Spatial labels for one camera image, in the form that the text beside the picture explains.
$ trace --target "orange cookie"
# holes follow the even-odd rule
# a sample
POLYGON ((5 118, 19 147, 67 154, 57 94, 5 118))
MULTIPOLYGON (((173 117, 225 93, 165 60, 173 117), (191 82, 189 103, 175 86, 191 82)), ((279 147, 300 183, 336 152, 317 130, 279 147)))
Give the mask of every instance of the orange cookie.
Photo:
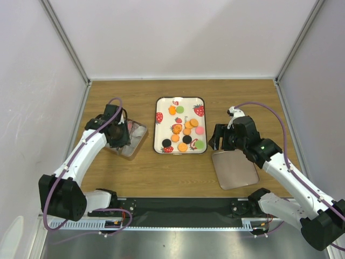
POLYGON ((171 136, 171 140, 172 140, 172 142, 178 142, 180 140, 180 137, 178 135, 174 134, 171 136))
POLYGON ((181 126, 181 125, 175 125, 175 126, 172 128, 172 132, 173 132, 174 134, 179 134, 181 131, 182 131, 182 126, 181 126))
POLYGON ((183 134, 185 134, 185 135, 190 135, 190 133, 192 133, 192 130, 190 128, 185 128, 183 130, 183 134))
POLYGON ((181 152, 186 152, 188 149, 188 146, 186 143, 180 143, 177 146, 178 150, 180 150, 181 152))
POLYGON ((193 127, 199 126, 199 122, 198 122, 196 119, 191 119, 189 123, 190 123, 190 125, 192 125, 193 127))
POLYGON ((190 128, 190 129, 193 128, 193 126, 190 124, 189 121, 187 121, 187 122, 184 124, 184 126, 185 126, 186 128, 190 128))
POLYGON ((169 113, 170 113, 171 115, 175 115, 175 114, 176 114, 176 107, 173 106, 173 105, 171 105, 171 106, 169 107, 169 113))

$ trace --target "strawberry print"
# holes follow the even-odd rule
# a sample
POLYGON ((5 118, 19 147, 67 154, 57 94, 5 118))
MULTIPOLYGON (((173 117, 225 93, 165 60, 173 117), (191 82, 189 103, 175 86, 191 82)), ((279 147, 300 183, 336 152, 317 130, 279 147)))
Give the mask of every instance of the strawberry print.
POLYGON ((205 115, 205 109, 204 109, 204 106, 202 104, 195 105, 193 110, 194 110, 195 114, 198 115, 199 117, 202 117, 205 115))
POLYGON ((161 151, 162 151, 162 153, 171 153, 172 151, 174 150, 174 148, 173 147, 162 147, 161 148, 161 151))
POLYGON ((193 140, 191 143, 190 143, 190 150, 196 150, 197 148, 195 147, 195 142, 198 141, 198 139, 195 139, 193 140))
POLYGON ((174 127, 177 126, 177 125, 180 125, 181 129, 183 128, 183 127, 182 127, 182 124, 174 124, 174 125, 172 125, 172 126, 170 127, 170 129, 173 130, 174 127))
POLYGON ((156 124, 160 124, 163 120, 163 113, 157 112, 156 113, 156 124))
POLYGON ((176 117, 175 121, 176 121, 176 123, 182 123, 182 119, 179 117, 176 117))

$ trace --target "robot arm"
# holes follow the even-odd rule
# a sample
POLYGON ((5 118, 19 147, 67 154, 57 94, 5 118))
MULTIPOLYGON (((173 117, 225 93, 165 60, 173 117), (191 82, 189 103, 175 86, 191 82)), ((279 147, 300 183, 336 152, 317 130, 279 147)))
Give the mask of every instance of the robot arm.
POLYGON ((44 211, 49 192, 57 178, 61 177, 51 196, 47 214, 67 220, 78 221, 85 212, 108 208, 113 192, 95 190, 83 193, 80 189, 86 171, 96 155, 105 146, 121 148, 130 144, 127 118, 124 119, 121 107, 107 104, 103 114, 91 119, 85 126, 82 137, 66 161, 53 175, 43 175, 39 180, 41 208, 44 211), (115 118, 99 130, 112 117, 115 118))
POLYGON ((296 199, 298 205, 275 196, 267 189, 257 190, 249 199, 255 201, 264 213, 275 215, 301 230, 312 247, 324 250, 345 232, 345 223, 321 199, 333 205, 342 215, 345 214, 345 201, 334 201, 312 184, 290 161, 289 169, 281 148, 271 139, 261 138, 253 119, 245 116, 243 111, 231 107, 228 114, 233 118, 228 125, 216 124, 209 145, 213 149, 219 149, 222 138, 221 149, 242 150, 248 160, 277 179, 296 199), (320 195, 319 199, 292 174, 292 170, 311 190, 320 195))

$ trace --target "metal floor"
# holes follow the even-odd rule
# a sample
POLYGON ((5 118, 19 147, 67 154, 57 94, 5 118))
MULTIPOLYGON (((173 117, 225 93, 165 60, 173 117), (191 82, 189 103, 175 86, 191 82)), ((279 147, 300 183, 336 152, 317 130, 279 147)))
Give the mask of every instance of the metal floor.
POLYGON ((254 238, 242 231, 129 230, 108 238, 91 234, 52 244, 84 232, 60 230, 52 234, 46 239, 41 259, 329 258, 327 251, 310 247, 301 233, 286 223, 268 238, 254 238))

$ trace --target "purple cable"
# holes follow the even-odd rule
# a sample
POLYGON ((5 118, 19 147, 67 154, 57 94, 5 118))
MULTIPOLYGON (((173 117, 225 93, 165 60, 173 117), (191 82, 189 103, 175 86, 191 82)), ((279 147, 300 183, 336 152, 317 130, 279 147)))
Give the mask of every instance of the purple cable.
MULTIPOLYGON (((85 139, 85 142, 88 142, 88 140, 90 138, 92 138, 93 136, 95 136, 97 133, 99 133, 102 129, 104 129, 106 126, 108 126, 109 123, 111 123, 115 118, 116 116, 120 113, 121 111, 121 108, 122 108, 122 100, 121 98, 118 98, 118 97, 115 97, 113 99, 111 99, 108 104, 110 104, 112 101, 114 100, 118 100, 120 102, 120 105, 119 105, 119 108, 118 110, 115 112, 115 114, 106 122, 104 123, 101 127, 99 127, 97 130, 95 130, 93 133, 90 134, 90 136, 88 136, 86 139, 85 139)), ((70 167, 70 165, 72 164, 72 162, 74 161, 74 159, 77 157, 77 155, 79 154, 79 152, 81 151, 81 149, 85 146, 85 143, 82 142, 81 145, 77 148, 77 150, 73 153, 71 159, 68 161, 66 167, 67 169, 63 169, 62 173, 59 175, 59 177, 56 179, 56 181, 54 182, 52 188, 50 189, 49 193, 48 193, 48 196, 47 196, 47 199, 45 201, 45 206, 44 206, 44 209, 43 209, 43 224, 44 224, 44 227, 48 230, 48 231, 55 231, 55 230, 59 230, 64 224, 66 224, 66 222, 68 220, 65 220, 63 223, 61 223, 61 225, 59 225, 58 227, 56 228, 50 228, 49 225, 48 225, 48 221, 47 221, 47 213, 48 213, 48 206, 49 206, 49 203, 50 203, 50 200, 52 198, 52 195, 55 191, 55 188, 56 186, 58 185, 58 183, 60 182, 60 180, 62 179, 62 177, 64 176, 64 174, 67 172, 68 168, 70 167)))
MULTIPOLYGON (((247 101, 245 103, 242 103, 240 105, 235 106, 235 109, 240 108, 241 106, 247 105, 247 104, 255 104, 255 105, 259 105, 262 106, 268 110, 270 110, 275 116, 276 118, 279 120, 281 128, 282 128, 282 132, 283 132, 283 136, 284 136, 284 160, 285 160, 285 164, 287 166, 288 169, 290 169, 290 172, 292 173, 292 175, 304 186, 308 189, 308 191, 310 191, 316 198, 320 199, 320 195, 314 191, 308 184, 306 184, 298 175, 297 173, 291 169, 291 165, 288 161, 288 157, 287 157, 287 134, 286 134, 286 130, 285 130, 285 126, 284 123, 281 119, 281 117, 278 115, 278 113, 276 111, 274 111, 273 109, 271 109, 269 106, 256 102, 256 101, 247 101)), ((338 217, 340 217, 344 222, 345 222, 345 217, 343 215, 340 214, 340 212, 338 212, 335 208, 332 207, 332 205, 330 205, 327 201, 325 201, 324 199, 321 200, 321 202, 323 204, 325 204, 329 209, 331 209, 338 217)))
MULTIPOLYGON (((94 212, 125 212, 125 213, 127 213, 129 215, 129 221, 128 221, 128 223, 125 226, 123 226, 122 228, 116 230, 113 233, 102 234, 103 236, 105 236, 105 235, 107 235, 107 236, 114 236, 114 235, 120 233, 121 231, 123 231, 125 228, 127 228, 131 224, 132 219, 133 219, 132 214, 128 210, 125 210, 125 209, 96 209, 96 210, 94 210, 94 212)), ((52 245, 62 244, 62 243, 65 243, 67 241, 73 240, 73 239, 75 239, 77 237, 86 236, 86 235, 89 235, 89 234, 99 234, 99 232, 98 231, 85 232, 85 233, 82 233, 82 234, 79 234, 79 235, 76 235, 76 236, 72 236, 72 237, 66 238, 66 239, 61 240, 59 242, 52 243, 52 245)))
POLYGON ((342 248, 342 247, 339 247, 337 246, 336 244, 330 244, 332 247, 336 248, 336 249, 339 249, 340 251, 343 251, 345 252, 345 248, 342 248))
MULTIPOLYGON (((282 223, 280 223, 279 226, 277 226, 275 229, 273 229, 273 230, 267 232, 266 235, 269 235, 269 234, 271 235, 271 234, 273 234, 273 233, 276 232, 278 229, 280 229, 281 226, 282 226, 283 224, 284 224, 284 221, 283 221, 282 223)), ((257 237, 264 237, 264 236, 266 236, 266 235, 265 235, 265 234, 260 234, 260 235, 257 235, 257 237)))

